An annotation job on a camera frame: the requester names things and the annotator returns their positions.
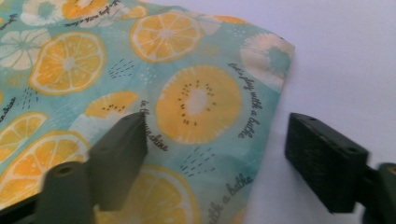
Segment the white background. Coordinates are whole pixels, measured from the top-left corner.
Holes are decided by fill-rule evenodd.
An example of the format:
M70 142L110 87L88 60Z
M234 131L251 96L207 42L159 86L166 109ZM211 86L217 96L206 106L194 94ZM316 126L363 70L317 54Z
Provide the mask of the white background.
M290 112L321 119L372 152L370 165L396 163L396 0L150 0L233 15L296 47L255 179L247 224L358 224L330 215L284 159Z

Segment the white flower print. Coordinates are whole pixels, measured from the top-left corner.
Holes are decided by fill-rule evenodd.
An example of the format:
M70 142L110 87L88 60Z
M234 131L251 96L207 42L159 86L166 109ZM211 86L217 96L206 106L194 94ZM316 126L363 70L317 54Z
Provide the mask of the white flower print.
M247 71L274 91L281 91L294 46L274 34L258 34L241 47Z
M55 23L64 18L62 5L64 0L26 0L22 5L21 21L38 26Z

